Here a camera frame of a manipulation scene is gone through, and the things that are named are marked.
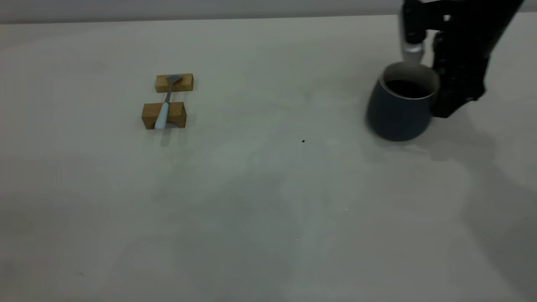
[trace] white spoon handle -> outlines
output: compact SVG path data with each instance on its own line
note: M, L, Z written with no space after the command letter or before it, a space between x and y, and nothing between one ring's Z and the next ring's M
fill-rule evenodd
M158 113L157 122L155 122L155 129L164 129L166 126L166 120L168 119L168 108L170 104L162 103L161 111Z

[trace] dark liquid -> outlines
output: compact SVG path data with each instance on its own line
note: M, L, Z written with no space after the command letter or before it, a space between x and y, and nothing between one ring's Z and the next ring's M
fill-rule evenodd
M431 94L419 84L405 80L392 80L386 86L396 94L408 98L422 98Z

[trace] mug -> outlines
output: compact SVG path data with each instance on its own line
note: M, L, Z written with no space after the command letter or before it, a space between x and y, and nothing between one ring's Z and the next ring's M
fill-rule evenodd
M405 62L391 64L373 89L367 122L384 139L411 140L431 122L431 107L439 89L440 77L433 69Z

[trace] table surface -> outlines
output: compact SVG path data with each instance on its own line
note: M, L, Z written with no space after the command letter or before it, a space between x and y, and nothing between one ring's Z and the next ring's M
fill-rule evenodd
M396 24L0 26L0 300L537 299L537 13L407 143L364 124ZM187 126L146 130L172 73Z

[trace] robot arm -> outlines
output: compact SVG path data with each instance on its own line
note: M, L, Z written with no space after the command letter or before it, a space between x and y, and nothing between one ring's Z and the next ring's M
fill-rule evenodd
M436 117L449 117L459 107L485 93L490 53L523 0L404 0L400 14L403 58L418 64L427 30L434 37L433 69L440 91L432 107Z

